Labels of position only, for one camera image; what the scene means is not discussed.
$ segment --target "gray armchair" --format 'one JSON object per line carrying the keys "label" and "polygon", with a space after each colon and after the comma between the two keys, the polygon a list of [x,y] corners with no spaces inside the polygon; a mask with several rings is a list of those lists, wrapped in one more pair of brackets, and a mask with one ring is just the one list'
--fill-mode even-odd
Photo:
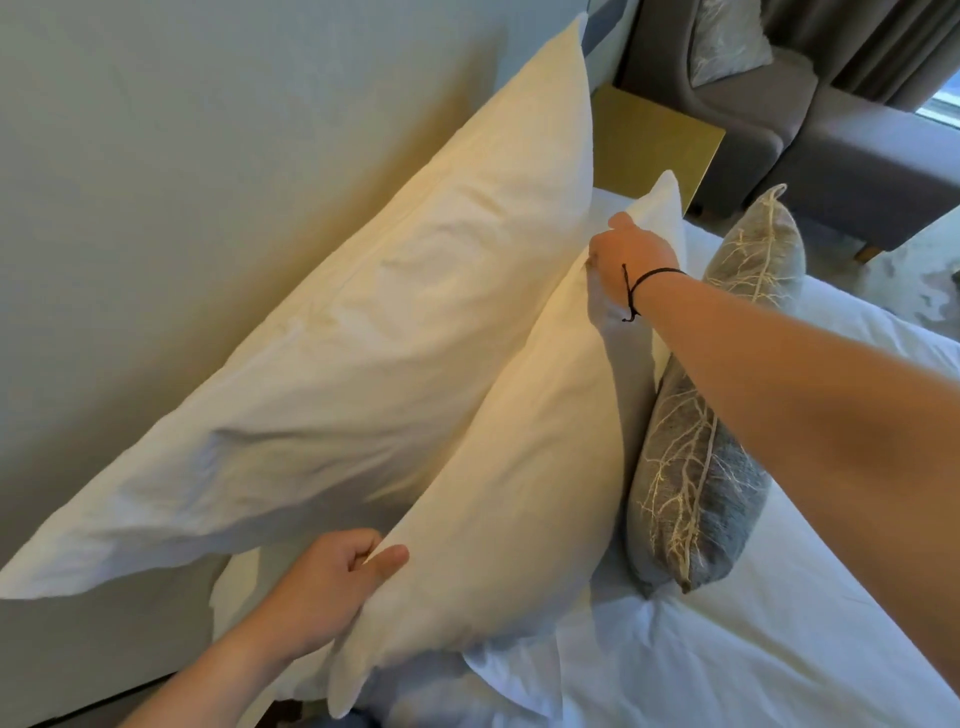
{"label": "gray armchair", "polygon": [[700,0],[644,0],[619,86],[727,131],[695,203],[740,209],[794,140],[817,89],[813,64],[775,48],[774,62],[693,88],[689,48]]}

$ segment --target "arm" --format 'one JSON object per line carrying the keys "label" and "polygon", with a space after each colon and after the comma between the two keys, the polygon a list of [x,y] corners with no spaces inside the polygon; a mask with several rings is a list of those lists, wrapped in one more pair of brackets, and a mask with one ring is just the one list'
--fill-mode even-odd
{"label": "arm", "polygon": [[179,672],[124,728],[232,728],[298,657],[320,649],[409,557],[391,546],[369,561],[376,531],[321,536],[266,599],[200,659]]}
{"label": "arm", "polygon": [[[634,280],[676,258],[618,218],[591,241],[591,260],[623,303],[621,264]],[[744,448],[960,690],[960,388],[679,274],[644,281],[634,305]]]}

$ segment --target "gray decorative pillow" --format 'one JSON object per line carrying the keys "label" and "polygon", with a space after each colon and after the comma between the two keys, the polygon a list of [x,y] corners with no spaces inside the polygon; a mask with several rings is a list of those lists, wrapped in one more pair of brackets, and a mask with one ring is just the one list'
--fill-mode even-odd
{"label": "gray decorative pillow", "polygon": [[[778,201],[785,187],[765,192],[744,213],[704,280],[792,312],[806,259],[797,225]],[[671,357],[627,502],[627,553],[641,590],[649,596],[673,580],[689,592],[730,573],[770,482]]]}
{"label": "gray decorative pillow", "polygon": [[690,46],[690,85],[709,84],[774,62],[760,0],[701,0]]}

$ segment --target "window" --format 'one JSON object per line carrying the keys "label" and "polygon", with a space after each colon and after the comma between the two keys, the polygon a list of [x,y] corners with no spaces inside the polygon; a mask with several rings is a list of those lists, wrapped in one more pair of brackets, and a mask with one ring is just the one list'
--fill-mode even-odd
{"label": "window", "polygon": [[920,116],[960,129],[960,71],[933,94],[933,98],[917,109]]}

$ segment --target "black bracelet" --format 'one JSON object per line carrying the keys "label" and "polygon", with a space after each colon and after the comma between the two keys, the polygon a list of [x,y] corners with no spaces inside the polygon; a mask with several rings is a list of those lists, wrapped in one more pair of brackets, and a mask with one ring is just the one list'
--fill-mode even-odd
{"label": "black bracelet", "polygon": [[627,273],[627,264],[623,263],[623,282],[627,284],[627,306],[630,307],[630,318],[623,319],[624,324],[629,324],[630,322],[634,321],[637,316],[640,315],[639,312],[634,308],[634,291],[636,291],[636,287],[639,286],[648,278],[650,278],[651,276],[655,276],[657,273],[680,273],[684,276],[686,275],[686,273],[680,270],[680,268],[654,268],[652,271],[647,271],[638,279],[636,279],[633,286],[631,286],[630,276]]}

